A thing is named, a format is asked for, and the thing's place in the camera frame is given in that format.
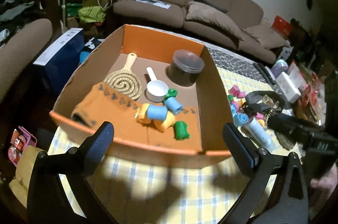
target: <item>white box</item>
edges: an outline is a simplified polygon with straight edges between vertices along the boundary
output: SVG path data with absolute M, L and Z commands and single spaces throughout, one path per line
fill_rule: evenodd
M 278 78 L 276 79 L 277 84 L 279 85 L 281 91 L 286 96 L 286 99 L 290 103 L 295 103 L 295 101 L 298 100 L 300 97 L 300 91 L 298 88 L 295 87 L 295 85 L 291 82 L 288 74 L 285 72 L 282 72 Z

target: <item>measuring scoop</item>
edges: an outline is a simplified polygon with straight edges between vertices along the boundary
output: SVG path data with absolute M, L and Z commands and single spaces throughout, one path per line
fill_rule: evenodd
M 162 102 L 165 95 L 168 93 L 169 87 L 161 80 L 158 80 L 151 67 L 147 67 L 147 73 L 150 77 L 150 82 L 147 84 L 146 96 L 150 101 L 155 103 Z

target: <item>brown pillow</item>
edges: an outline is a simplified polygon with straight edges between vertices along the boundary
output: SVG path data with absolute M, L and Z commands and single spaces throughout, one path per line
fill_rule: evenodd
M 248 27 L 243 31 L 268 50 L 278 47 L 290 47 L 289 43 L 268 24 Z
M 226 35 L 230 35 L 241 41 L 243 40 L 242 31 L 229 16 L 221 11 L 197 1 L 191 1 L 188 6 L 189 9 L 185 18 L 186 21 L 204 23 L 219 29 Z

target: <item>pink hair roller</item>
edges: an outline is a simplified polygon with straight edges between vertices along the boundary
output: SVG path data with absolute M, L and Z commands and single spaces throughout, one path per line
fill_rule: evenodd
M 263 119 L 264 119 L 264 115 L 258 112 L 258 113 L 256 114 L 255 118 L 256 118 L 257 120 L 263 120 Z

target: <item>jar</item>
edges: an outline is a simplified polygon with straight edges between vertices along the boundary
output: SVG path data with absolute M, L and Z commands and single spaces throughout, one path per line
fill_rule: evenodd
M 168 69 L 168 77 L 175 84 L 183 87 L 192 86 L 204 68 L 204 61 L 188 50 L 174 52 L 172 63 Z

